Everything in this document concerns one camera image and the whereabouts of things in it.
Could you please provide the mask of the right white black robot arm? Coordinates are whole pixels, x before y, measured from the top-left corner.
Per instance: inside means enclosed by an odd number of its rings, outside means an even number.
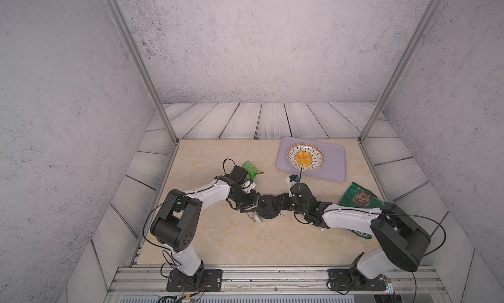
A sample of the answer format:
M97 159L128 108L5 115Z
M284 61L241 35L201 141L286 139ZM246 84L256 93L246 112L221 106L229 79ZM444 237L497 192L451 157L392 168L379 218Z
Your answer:
M351 266L361 278L374 279L400 268L417 271L431 243L430 235L400 207L385 203L379 208L344 207L317 201L309 187L296 183L274 197L277 210L301 215L304 222L324 229L349 229L372 236L378 248L359 255Z

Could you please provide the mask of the white twin-bell alarm clock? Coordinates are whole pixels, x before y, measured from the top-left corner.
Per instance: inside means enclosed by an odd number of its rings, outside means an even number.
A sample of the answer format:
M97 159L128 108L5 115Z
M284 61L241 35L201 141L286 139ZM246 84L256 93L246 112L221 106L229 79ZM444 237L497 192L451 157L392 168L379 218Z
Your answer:
M253 220L258 224L273 221L282 212L282 203L283 201L280 197L262 195L253 213Z

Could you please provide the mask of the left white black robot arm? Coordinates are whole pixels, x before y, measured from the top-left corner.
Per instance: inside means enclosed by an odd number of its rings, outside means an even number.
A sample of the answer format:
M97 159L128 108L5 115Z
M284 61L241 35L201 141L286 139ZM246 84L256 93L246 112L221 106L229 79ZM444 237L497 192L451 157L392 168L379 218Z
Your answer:
M203 262L192 245L202 211L220 201L228 202L241 213L258 207L261 195L253 185L246 184L248 176L247 170L235 166L231 173L216 176L210 184L197 190L171 190L156 209L150 234L162 249L169 251L176 270L182 275L192 278L203 269Z

